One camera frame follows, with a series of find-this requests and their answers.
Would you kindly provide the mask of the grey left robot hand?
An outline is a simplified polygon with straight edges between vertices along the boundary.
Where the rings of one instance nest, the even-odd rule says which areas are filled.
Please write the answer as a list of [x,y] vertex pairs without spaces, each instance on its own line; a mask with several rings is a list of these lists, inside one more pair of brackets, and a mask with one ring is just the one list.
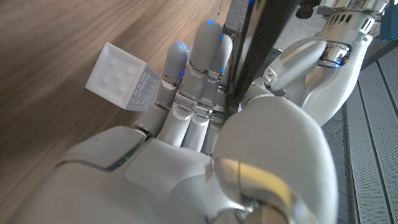
[[265,70],[262,79],[323,126],[348,99],[358,80],[370,31],[388,0],[300,1],[296,16],[314,12],[325,19],[313,37],[287,47]]

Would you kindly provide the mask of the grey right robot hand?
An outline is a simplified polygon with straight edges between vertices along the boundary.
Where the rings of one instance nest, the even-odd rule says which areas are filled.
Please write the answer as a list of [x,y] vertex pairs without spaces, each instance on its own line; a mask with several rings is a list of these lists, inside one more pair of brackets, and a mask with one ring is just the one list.
[[105,43],[86,88],[141,111],[57,162],[12,223],[334,223],[335,165],[321,126],[256,80],[243,110],[215,108],[232,41],[200,25],[157,74]]

